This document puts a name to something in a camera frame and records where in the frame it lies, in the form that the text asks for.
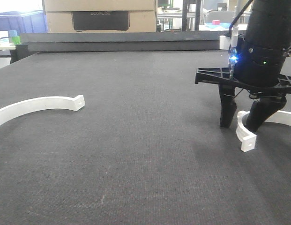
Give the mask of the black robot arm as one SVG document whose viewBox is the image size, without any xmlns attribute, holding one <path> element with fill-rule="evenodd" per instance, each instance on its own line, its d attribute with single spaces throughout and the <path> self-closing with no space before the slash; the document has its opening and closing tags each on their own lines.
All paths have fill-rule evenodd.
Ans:
<svg viewBox="0 0 291 225">
<path fill-rule="evenodd" d="M 196 83 L 213 83 L 221 99 L 220 125 L 231 125 L 236 112 L 235 89 L 247 90 L 254 100 L 246 128 L 252 132 L 286 105 L 291 76 L 281 74 L 291 53 L 291 0 L 254 0 L 247 30 L 240 37 L 237 22 L 229 27 L 237 43 L 229 49 L 228 67 L 199 68 Z"/>
</svg>

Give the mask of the black gripper base plate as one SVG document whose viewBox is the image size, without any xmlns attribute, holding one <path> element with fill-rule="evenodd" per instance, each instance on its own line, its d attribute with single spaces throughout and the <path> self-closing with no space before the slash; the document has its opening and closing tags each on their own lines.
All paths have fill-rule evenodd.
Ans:
<svg viewBox="0 0 291 225">
<path fill-rule="evenodd" d="M 227 67 L 198 68 L 195 83 L 219 84 L 218 90 L 221 100 L 220 127 L 229 128 L 236 112 L 235 87 L 247 90 L 250 98 L 260 98 L 254 101 L 246 120 L 245 127 L 256 132 L 258 128 L 277 111 L 283 109 L 287 103 L 286 94 L 291 94 L 291 76 L 279 75 L 272 87 L 258 87 L 240 82 L 230 77 Z"/>
</svg>

